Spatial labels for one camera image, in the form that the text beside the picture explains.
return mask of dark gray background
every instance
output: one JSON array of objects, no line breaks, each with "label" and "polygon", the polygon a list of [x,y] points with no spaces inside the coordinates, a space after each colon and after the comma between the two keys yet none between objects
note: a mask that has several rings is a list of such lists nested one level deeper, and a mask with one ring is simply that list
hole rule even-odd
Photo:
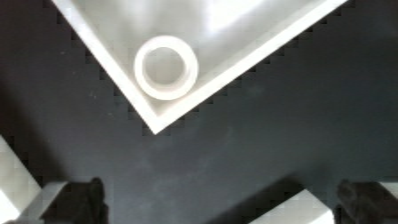
[{"label": "dark gray background", "polygon": [[42,185],[102,177],[113,224],[244,223],[278,181],[335,207],[342,178],[398,179],[398,1],[324,22],[154,136],[54,5],[3,0],[0,133]]}]

